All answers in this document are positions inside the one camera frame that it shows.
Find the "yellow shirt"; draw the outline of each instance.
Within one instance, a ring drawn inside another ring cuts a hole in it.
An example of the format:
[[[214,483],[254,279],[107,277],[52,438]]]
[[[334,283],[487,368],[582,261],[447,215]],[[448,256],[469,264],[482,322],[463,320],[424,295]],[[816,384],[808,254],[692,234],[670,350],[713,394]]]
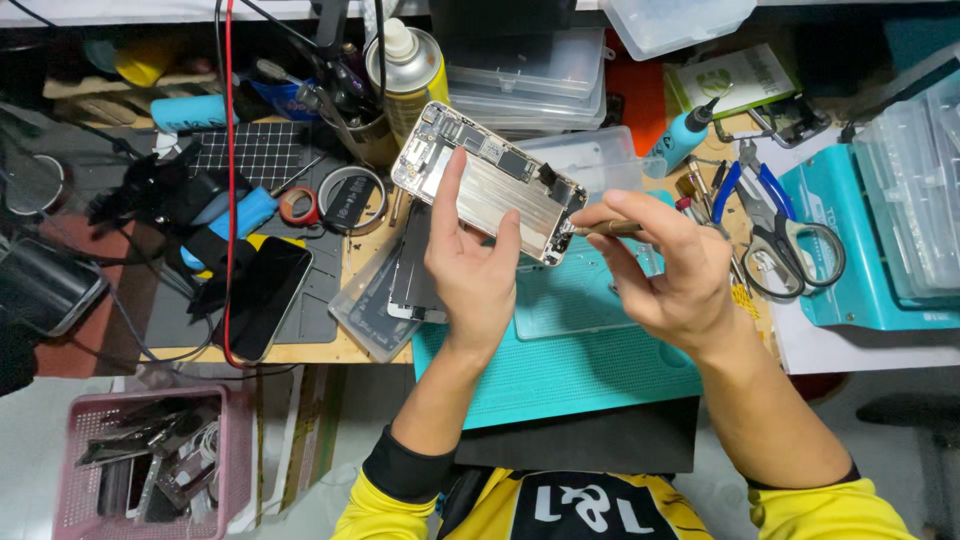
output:
[[[868,479],[807,490],[750,491],[760,540],[913,539]],[[436,498],[402,503],[361,473],[334,540],[425,540]],[[648,475],[496,469],[467,518],[448,536],[466,539],[640,538],[708,540],[693,505]]]

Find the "pliers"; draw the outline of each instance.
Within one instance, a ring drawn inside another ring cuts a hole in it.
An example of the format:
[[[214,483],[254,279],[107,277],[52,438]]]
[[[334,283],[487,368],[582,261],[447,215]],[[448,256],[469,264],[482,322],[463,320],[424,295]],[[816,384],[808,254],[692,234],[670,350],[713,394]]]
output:
[[[719,224],[720,220],[723,219],[723,210],[727,205],[727,199],[730,198],[733,189],[740,180],[740,176],[743,174],[741,163],[746,163],[754,171],[756,179],[763,186],[763,190],[770,195],[777,210],[788,219],[795,221],[797,214],[793,210],[793,204],[790,203],[790,197],[787,196],[783,186],[780,185],[777,177],[770,171],[767,164],[761,163],[756,158],[756,144],[752,140],[741,140],[740,160],[731,165],[727,178],[720,184],[720,189],[717,190],[717,195],[713,200],[713,223]]]

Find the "black cap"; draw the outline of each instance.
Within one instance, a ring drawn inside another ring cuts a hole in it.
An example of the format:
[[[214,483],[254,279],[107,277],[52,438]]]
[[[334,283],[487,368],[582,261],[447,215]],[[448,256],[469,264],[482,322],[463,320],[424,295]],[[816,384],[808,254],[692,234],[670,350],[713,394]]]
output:
[[[686,116],[684,125],[692,133],[699,133],[707,128],[713,121],[713,108],[716,107],[720,98],[715,97],[706,105],[701,105]]]

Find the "black phone screen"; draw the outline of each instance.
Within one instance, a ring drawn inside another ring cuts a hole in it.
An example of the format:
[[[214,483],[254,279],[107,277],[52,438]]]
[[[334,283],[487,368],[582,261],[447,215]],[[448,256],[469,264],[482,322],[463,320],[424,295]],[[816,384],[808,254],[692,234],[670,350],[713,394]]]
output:
[[[248,361],[267,354],[300,284],[313,264],[313,254],[271,236],[256,252],[243,280],[230,287],[230,351]],[[213,332],[223,347],[224,322]]]

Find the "plastic basket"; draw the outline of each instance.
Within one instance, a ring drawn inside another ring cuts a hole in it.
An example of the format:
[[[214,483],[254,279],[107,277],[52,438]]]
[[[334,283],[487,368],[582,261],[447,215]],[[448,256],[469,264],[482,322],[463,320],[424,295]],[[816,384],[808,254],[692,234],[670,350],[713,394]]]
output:
[[[76,467],[91,437],[103,434],[111,424],[101,420],[113,412],[141,402],[161,398],[199,398],[220,396],[220,464],[217,471],[218,508],[201,523],[189,516],[171,523],[138,524],[133,519],[97,515],[99,465]],[[245,393],[231,392],[224,386],[176,388],[129,394],[81,396],[70,406],[66,426],[66,455],[60,472],[60,496],[54,522],[54,540],[174,540],[219,539],[227,533],[227,523],[251,495],[251,411]]]

